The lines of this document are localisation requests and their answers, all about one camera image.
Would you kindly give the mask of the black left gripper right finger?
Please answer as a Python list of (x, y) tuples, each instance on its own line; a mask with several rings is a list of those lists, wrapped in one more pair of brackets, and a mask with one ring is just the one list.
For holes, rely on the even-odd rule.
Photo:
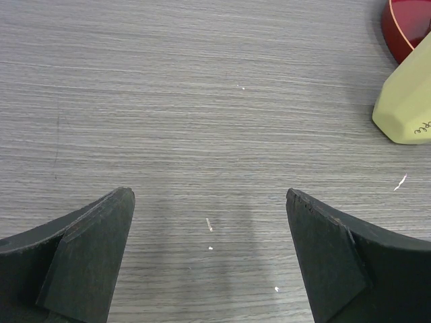
[(296, 189), (286, 211), (315, 322), (429, 322), (430, 242)]

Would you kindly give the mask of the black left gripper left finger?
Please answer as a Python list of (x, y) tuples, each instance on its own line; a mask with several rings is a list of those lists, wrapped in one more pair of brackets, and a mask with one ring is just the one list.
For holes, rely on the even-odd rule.
[(106, 322), (134, 208), (119, 187), (1, 239), (1, 321)]

